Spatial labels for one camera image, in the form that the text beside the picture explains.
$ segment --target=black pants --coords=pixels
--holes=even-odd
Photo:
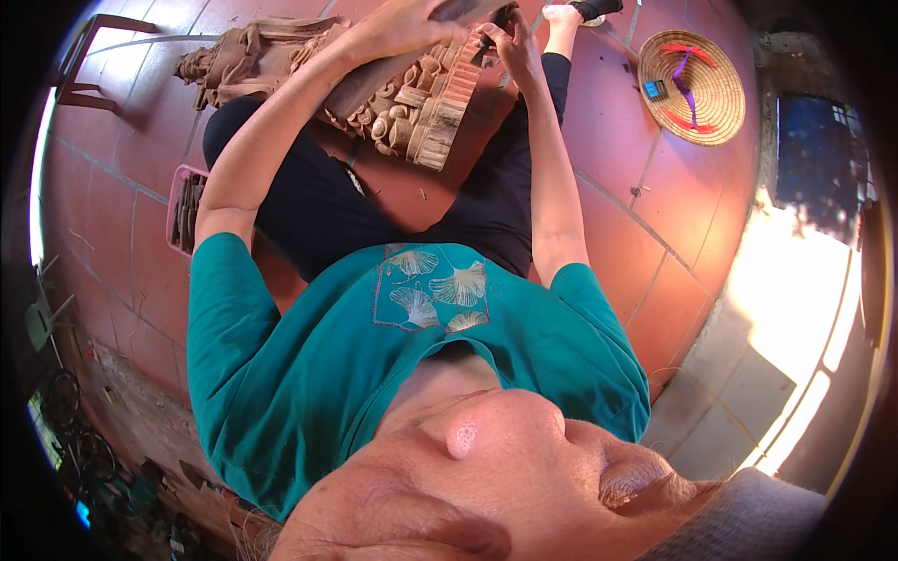
[[[542,56],[559,123],[568,97],[570,61]],[[261,101],[228,101],[203,136],[209,169]],[[505,269],[527,276],[532,261],[530,141],[519,97],[483,149],[443,218],[423,232],[404,233],[356,190],[342,165],[300,131],[259,207],[256,229],[311,282],[353,251],[398,241],[461,243]]]

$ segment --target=teal t-shirt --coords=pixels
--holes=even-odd
[[[457,244],[387,244],[321,273],[281,317],[240,238],[193,256],[187,374],[200,443],[238,495],[283,521],[369,443],[418,362],[466,341],[505,389],[636,442],[648,382],[592,269],[550,290]]]

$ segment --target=elderly woman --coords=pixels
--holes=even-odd
[[[481,26],[521,99],[425,232],[302,131],[353,68],[466,37],[427,19],[438,4],[387,2],[209,121],[187,349],[211,464],[286,520],[272,558],[787,555],[818,495],[753,470],[686,481],[635,444],[647,378],[589,267],[560,132],[577,26],[616,0],[547,7],[542,57],[520,13]],[[254,227],[311,281],[284,317]]]

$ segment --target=purple ribbon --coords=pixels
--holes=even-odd
[[[686,102],[689,103],[689,109],[692,111],[692,126],[698,130],[699,123],[695,118],[695,97],[692,95],[692,90],[689,89],[689,86],[687,86],[686,82],[680,77],[682,70],[686,67],[686,61],[689,60],[689,54],[691,52],[692,47],[686,49],[686,56],[682,58],[680,65],[673,71],[673,83],[676,84],[676,89],[680,90],[682,96],[686,98]]]

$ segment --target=gray cloth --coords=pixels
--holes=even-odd
[[[788,559],[814,528],[822,507],[822,495],[755,468],[742,469],[639,559]]]

